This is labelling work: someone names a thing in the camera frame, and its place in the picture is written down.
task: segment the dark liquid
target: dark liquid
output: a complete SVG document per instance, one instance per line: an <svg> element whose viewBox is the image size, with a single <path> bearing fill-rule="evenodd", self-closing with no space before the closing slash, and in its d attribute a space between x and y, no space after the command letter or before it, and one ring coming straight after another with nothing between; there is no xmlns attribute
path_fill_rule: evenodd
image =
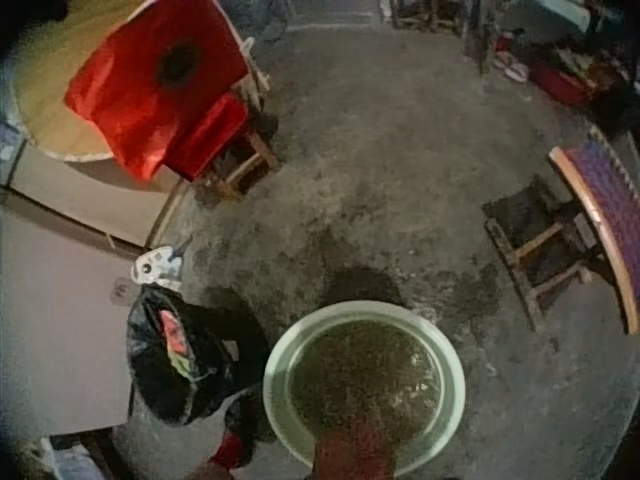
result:
<svg viewBox="0 0 640 480"><path fill-rule="evenodd" d="M438 378L413 336L380 322L358 321L312 341L294 369L291 395L316 439L366 420L379 425L397 448L433 418Z"/></svg>

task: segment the black plastic bag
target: black plastic bag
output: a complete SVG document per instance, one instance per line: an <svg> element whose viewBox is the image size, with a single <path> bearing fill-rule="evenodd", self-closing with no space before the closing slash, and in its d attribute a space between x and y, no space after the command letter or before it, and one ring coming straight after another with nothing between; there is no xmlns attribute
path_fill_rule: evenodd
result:
<svg viewBox="0 0 640 480"><path fill-rule="evenodd" d="M172 364L168 334L177 335L173 347L180 350L186 376ZM234 359L225 345L231 341L237 344L239 358ZM152 284L142 286L131 307L127 356L134 385L149 410L167 423L186 425L261 381L268 345L248 308L204 308Z"/></svg>

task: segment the concrete floor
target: concrete floor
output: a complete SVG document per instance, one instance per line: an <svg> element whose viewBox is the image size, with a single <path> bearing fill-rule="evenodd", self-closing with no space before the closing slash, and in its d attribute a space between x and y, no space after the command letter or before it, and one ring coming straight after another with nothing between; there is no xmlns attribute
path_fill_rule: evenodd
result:
<svg viewBox="0 0 640 480"><path fill-rule="evenodd" d="M532 86L479 78L449 35L306 31L263 65L283 166L239 204L194 186L167 235L194 235L186 299L232 288L271 342L323 303L405 305L450 338L468 388L452 442L405 478L600 478L637 400L637 339L599 278L572 283L532 333L480 210L553 179L546 154L580 121ZM172 428L136 402L116 442L140 478L178 479L214 451L221 418ZM307 473L275 442L236 475Z"/></svg>

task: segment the wooden chair leg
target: wooden chair leg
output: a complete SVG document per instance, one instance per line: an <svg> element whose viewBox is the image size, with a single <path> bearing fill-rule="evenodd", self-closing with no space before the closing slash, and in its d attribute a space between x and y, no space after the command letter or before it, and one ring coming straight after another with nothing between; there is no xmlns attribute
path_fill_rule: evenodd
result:
<svg viewBox="0 0 640 480"><path fill-rule="evenodd" d="M213 183L223 198L227 200L234 200L236 202L242 200L242 193L240 192L240 190L229 185L218 176L213 177Z"/></svg>
<svg viewBox="0 0 640 480"><path fill-rule="evenodd" d="M244 138L249 142L249 145L264 158L267 165L271 170L278 168L278 158L273 154L268 145L262 140L258 132L255 130L249 130L244 134Z"/></svg>

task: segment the red chair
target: red chair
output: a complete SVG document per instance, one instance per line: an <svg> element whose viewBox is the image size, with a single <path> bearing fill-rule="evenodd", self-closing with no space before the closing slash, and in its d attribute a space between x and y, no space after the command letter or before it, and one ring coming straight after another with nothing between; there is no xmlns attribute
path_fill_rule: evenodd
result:
<svg viewBox="0 0 640 480"><path fill-rule="evenodd" d="M69 84L65 103L93 122L116 162L150 179L166 164L188 180L241 137L255 154L229 178L226 197L260 163L277 160L248 128L232 86L248 74L238 44L211 0L158 0L109 35Z"/></svg>
<svg viewBox="0 0 640 480"><path fill-rule="evenodd" d="M169 152L165 164L191 181L210 166L212 159L222 155L234 143L244 140L253 149L253 155L225 178L222 178L215 164L211 172L221 195L239 200L242 197L239 187L243 178L263 163L270 169L278 166L278 159L271 149L255 130L249 128L248 119L246 105L232 93L224 94L205 113L188 138Z"/></svg>

